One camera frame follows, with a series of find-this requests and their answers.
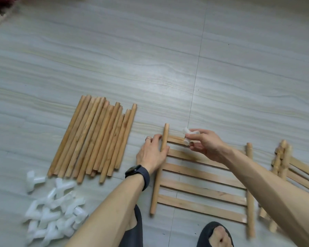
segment foot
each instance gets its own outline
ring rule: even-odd
[[[214,229],[209,241],[212,247],[232,247],[231,239],[222,226]]]

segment pile of plastic connectors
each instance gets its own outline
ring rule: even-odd
[[[36,177],[29,171],[26,178],[26,190],[31,192],[34,186],[46,182],[47,177]],[[80,206],[85,204],[84,198],[76,198],[75,191],[66,193],[76,186],[75,181],[63,182],[56,178],[55,188],[46,197],[34,200],[24,215],[24,222],[29,221],[26,243],[36,238],[43,238],[41,245],[49,245],[51,240],[71,237],[88,213]]]

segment marble-pattern floor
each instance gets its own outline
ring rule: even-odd
[[[86,178],[76,189],[89,212],[122,181],[145,137],[161,133],[165,123],[176,135],[185,126],[214,130],[240,149],[252,142],[255,161],[267,169],[284,138],[309,164],[309,0],[23,0],[0,25],[0,246],[24,246],[21,217],[54,185],[51,179],[27,195],[25,174],[47,172],[85,94],[119,101],[124,111],[138,104],[119,172],[102,186]],[[153,178],[138,202],[145,247],[196,246],[212,220],[229,229],[235,246],[294,245],[261,221],[248,241],[244,225],[161,204],[150,218],[152,185]],[[244,212],[168,189],[160,193]]]

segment leg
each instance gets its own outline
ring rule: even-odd
[[[143,247],[142,216],[137,205],[119,247]]]
[[[228,230],[218,222],[210,222],[202,230],[197,247],[233,247]]]

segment black watch strap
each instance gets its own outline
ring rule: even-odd
[[[143,166],[141,165],[137,165],[137,166],[133,166],[131,168],[129,168],[126,172],[125,172],[125,178],[127,178],[128,176],[134,175],[134,174],[141,174],[144,178],[144,188],[142,191],[144,191],[149,183],[150,183],[150,175],[147,169],[145,169]]]

